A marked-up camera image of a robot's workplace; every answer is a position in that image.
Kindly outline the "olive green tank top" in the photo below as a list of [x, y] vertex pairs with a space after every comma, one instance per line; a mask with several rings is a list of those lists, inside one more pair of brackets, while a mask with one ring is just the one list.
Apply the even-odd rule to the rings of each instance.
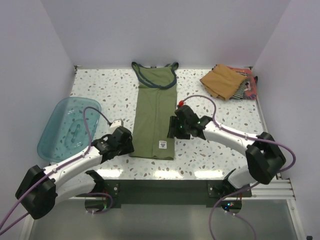
[[173, 160], [175, 140], [168, 138], [170, 117], [177, 104], [179, 63], [163, 67], [144, 67], [131, 63], [138, 83], [138, 95], [132, 133], [134, 158]]

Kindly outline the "tan ribbed tank top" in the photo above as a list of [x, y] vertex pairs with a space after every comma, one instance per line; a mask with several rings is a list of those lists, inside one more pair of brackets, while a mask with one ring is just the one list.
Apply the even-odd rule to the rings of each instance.
[[226, 101], [237, 92], [246, 78], [224, 64], [217, 64], [200, 82], [214, 98]]

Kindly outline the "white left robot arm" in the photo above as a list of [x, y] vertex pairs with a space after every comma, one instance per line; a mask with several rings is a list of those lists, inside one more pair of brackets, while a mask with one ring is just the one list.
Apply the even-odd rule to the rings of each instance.
[[88, 153], [81, 151], [73, 157], [45, 168], [40, 168], [38, 165], [29, 168], [15, 197], [33, 219], [40, 219], [63, 199], [58, 189], [66, 182], [90, 168], [133, 151], [131, 131], [119, 126], [113, 133], [94, 140]]

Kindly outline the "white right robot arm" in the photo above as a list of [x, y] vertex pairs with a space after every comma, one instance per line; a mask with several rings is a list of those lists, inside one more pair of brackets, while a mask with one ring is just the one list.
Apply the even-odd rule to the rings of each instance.
[[246, 165], [233, 169], [214, 188], [221, 197], [233, 197], [241, 188], [255, 182], [269, 184], [286, 163], [284, 154], [269, 133], [254, 135], [223, 127], [212, 117], [198, 117], [188, 105], [178, 107], [170, 117], [167, 136], [181, 140], [200, 138], [222, 144], [245, 156]]

